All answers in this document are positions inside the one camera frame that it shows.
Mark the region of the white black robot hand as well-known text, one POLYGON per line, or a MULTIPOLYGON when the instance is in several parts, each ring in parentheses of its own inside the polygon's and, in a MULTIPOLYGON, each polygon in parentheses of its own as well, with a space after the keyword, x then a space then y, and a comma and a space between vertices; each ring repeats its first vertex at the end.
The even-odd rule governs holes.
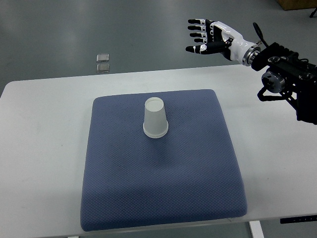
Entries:
POLYGON ((250 66, 260 52, 257 44, 249 42, 243 36, 220 21, 208 19, 189 19, 188 30, 196 46, 187 46, 186 51, 200 54, 222 54, 227 60, 237 61, 250 66))

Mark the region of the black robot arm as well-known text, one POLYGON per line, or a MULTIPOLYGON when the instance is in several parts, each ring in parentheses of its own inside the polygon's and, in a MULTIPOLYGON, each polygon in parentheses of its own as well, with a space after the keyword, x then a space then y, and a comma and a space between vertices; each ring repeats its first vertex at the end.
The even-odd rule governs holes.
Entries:
POLYGON ((251 68, 260 71, 263 88, 260 101, 287 101, 296 111, 298 121, 317 123, 317 66, 299 59, 297 52, 273 43, 251 57, 251 68))

